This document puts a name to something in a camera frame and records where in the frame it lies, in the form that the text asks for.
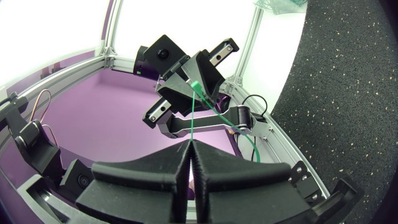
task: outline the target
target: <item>aluminum frame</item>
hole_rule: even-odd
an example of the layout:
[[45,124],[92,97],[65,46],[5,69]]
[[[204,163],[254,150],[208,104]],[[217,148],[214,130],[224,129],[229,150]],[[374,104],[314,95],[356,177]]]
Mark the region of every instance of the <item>aluminum frame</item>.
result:
[[228,80],[233,83],[242,86],[242,76],[244,71],[249,63],[250,55],[254,47],[254,43],[256,42],[257,33],[259,32],[259,28],[261,25],[262,15],[264,14],[264,10],[256,7],[254,11],[253,19],[251,22],[251,26],[249,29],[248,37],[246,38],[246,42],[243,47],[243,53],[241,58],[239,59],[238,66],[236,67],[235,74],[232,77],[229,77]]

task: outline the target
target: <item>metal bracket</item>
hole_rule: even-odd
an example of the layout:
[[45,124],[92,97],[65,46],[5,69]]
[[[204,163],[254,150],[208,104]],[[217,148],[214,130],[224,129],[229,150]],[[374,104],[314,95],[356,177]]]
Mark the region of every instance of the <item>metal bracket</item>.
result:
[[101,56],[117,55],[113,47],[104,47],[100,53]]
[[239,86],[242,86],[243,78],[242,77],[236,77],[236,84]]
[[113,68],[113,63],[114,63],[114,57],[113,56],[105,57],[104,68],[112,69]]

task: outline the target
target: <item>camera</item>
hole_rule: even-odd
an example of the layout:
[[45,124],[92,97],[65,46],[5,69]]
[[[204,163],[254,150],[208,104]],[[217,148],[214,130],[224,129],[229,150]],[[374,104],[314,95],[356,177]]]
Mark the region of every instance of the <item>camera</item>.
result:
[[169,58],[170,52],[167,49],[160,49],[157,51],[157,58],[160,60],[167,60]]

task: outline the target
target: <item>green wire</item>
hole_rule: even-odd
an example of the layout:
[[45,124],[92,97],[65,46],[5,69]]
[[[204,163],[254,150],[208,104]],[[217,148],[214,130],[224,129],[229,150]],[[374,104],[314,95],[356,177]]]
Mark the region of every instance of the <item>green wire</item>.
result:
[[195,109],[195,91],[192,96],[191,141],[193,141],[193,110]]
[[226,118],[224,118],[223,115],[219,114],[219,112],[217,112],[217,110],[214,109],[214,107],[212,107],[209,102],[207,102],[207,100],[205,99],[205,97],[202,95],[202,90],[201,90],[201,85],[198,83],[198,81],[194,81],[191,84],[191,87],[193,88],[194,91],[194,96],[195,96],[195,92],[197,93],[197,95],[206,103],[206,105],[211,108],[214,113],[216,113],[223,121],[225,121],[227,124],[229,124],[230,126],[232,126],[234,129],[236,129],[240,134],[242,134],[243,136],[245,136],[249,142],[253,145],[254,148],[254,152],[256,153],[256,157],[257,157],[257,162],[260,162],[260,154],[259,151],[255,145],[255,143],[246,135],[244,134],[238,127],[236,127],[233,123],[231,123],[230,121],[228,121]]

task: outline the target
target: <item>black foam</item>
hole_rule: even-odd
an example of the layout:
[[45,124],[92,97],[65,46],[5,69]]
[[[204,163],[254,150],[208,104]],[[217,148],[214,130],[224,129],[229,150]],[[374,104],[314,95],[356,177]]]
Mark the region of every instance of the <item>black foam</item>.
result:
[[398,45],[378,1],[308,1],[294,64],[272,117],[331,190],[364,190],[349,223],[367,223],[398,165]]

